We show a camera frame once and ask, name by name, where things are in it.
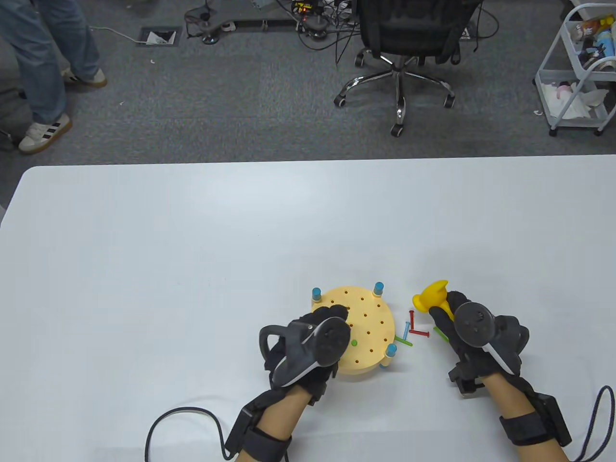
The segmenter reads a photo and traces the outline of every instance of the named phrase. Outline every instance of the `white sneaker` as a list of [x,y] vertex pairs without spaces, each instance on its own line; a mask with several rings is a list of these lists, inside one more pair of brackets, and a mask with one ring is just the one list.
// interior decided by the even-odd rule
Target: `white sneaker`
[[75,74],[73,74],[70,68],[64,69],[62,71],[62,78],[64,79],[65,84],[81,83],[82,85],[88,85],[95,88],[103,88],[105,85],[107,85],[107,78],[105,77],[105,74],[103,74],[103,71],[100,68],[96,71],[94,77],[89,80],[80,79]]
[[73,123],[66,114],[62,114],[57,122],[43,125],[34,122],[19,143],[19,150],[24,154],[36,154],[47,149],[51,143],[69,131]]

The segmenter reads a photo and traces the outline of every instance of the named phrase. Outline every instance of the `forearm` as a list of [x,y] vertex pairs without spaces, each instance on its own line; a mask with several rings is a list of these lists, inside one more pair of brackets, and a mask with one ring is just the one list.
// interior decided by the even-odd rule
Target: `forearm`
[[[257,428],[278,440],[288,440],[311,399],[306,390],[295,386],[282,401],[265,410]],[[241,451],[237,462],[254,462],[254,459]]]
[[[483,382],[503,418],[511,419],[535,411],[526,395],[509,384],[502,375],[491,375]],[[518,446],[517,452],[521,462],[569,462],[555,439],[531,446]]]

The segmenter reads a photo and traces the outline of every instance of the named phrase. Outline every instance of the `plastic storage cart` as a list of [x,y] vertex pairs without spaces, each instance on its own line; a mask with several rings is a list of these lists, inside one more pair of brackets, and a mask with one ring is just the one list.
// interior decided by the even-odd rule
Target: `plastic storage cart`
[[[605,3],[586,3],[583,5],[579,5],[576,8],[573,8],[562,23],[558,34],[556,34],[556,37],[552,42],[552,46],[549,48],[548,53],[546,54],[543,62],[541,63],[537,74],[535,75],[533,83],[537,86],[539,97],[541,98],[541,104],[543,105],[543,113],[545,114],[549,124],[550,136],[556,136],[558,127],[595,128],[594,134],[600,136],[603,133],[603,129],[606,127],[612,117],[614,117],[614,113],[616,113],[616,106],[608,114],[605,105],[601,104],[600,106],[597,106],[590,111],[590,118],[563,119],[563,116],[569,109],[569,106],[571,106],[571,103],[580,91],[584,90],[588,92],[596,90],[597,87],[595,85],[595,82],[616,82],[616,71],[597,70],[597,68],[601,66],[602,63],[607,61],[614,61],[615,58],[602,58],[594,62],[588,69],[584,69],[582,67],[582,64],[580,63],[580,59],[578,58],[578,53],[582,49],[582,44],[574,43],[571,40],[570,35],[571,29],[575,28],[575,26],[580,23],[579,21],[571,21],[571,16],[573,16],[580,10],[585,10],[586,13],[588,13],[589,17],[602,15],[606,13],[606,6],[608,5],[606,5]],[[616,17],[616,6],[614,6],[614,11],[612,11],[612,13],[614,14],[614,17]],[[567,55],[569,56],[569,61],[572,67],[571,70],[550,70],[545,68],[559,40],[562,40],[563,45],[565,45],[565,50],[567,51]],[[558,117],[554,117],[550,115],[548,104],[541,88],[541,83],[551,84],[558,83],[561,81],[568,81],[571,83],[576,81],[578,85],[575,88],[573,94],[570,96],[569,101],[567,101],[567,103],[565,104],[561,113],[558,115]]]

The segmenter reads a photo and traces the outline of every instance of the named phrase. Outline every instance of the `jeans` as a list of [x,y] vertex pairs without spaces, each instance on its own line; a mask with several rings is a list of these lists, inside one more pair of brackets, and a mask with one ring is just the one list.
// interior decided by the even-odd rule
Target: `jeans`
[[33,119],[52,124],[65,111],[67,96],[45,21],[72,72],[87,80],[99,69],[99,52],[76,0],[0,0],[0,36],[15,49]]

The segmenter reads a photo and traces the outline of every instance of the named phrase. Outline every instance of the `black glove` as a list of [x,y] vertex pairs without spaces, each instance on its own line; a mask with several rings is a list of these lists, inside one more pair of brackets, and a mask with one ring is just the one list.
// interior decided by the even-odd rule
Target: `black glove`
[[[459,306],[468,301],[470,300],[461,292],[451,291],[447,293],[447,302],[454,316]],[[432,307],[429,309],[429,313],[434,319],[436,327],[447,336],[449,345],[452,346],[453,351],[460,358],[456,367],[449,373],[449,377],[452,382],[456,382],[461,393],[467,394],[475,392],[477,388],[484,386],[481,383],[476,384],[477,378],[487,377],[495,373],[502,374],[509,383],[520,391],[524,393],[534,393],[532,387],[526,380],[520,376],[505,372],[489,353],[486,353],[481,348],[472,347],[464,342],[456,332],[453,321],[442,308]],[[505,317],[497,316],[495,321],[497,324],[502,323],[505,321]],[[515,348],[518,354],[522,352],[522,349],[526,346],[529,339],[528,329],[522,328],[522,330],[524,334],[521,336]]]
[[[346,307],[342,305],[333,305],[331,307],[321,306],[313,313],[308,313],[299,318],[299,321],[308,324],[319,325],[327,318],[332,317],[338,317],[346,320],[348,315],[349,314]],[[265,370],[270,371],[270,384],[272,384],[272,375],[274,373],[274,369],[276,369],[276,366],[280,363],[282,358],[285,357],[285,355],[285,338],[279,337],[278,342],[271,349],[270,354],[265,360]],[[308,374],[306,374],[301,379],[299,379],[287,388],[291,388],[294,385],[301,386],[304,390],[306,390],[312,395],[313,400],[310,402],[310,404],[314,404],[325,393],[326,384],[330,376],[335,377],[337,372],[338,363],[335,363],[333,366],[330,367],[317,367],[316,369],[308,372]]]

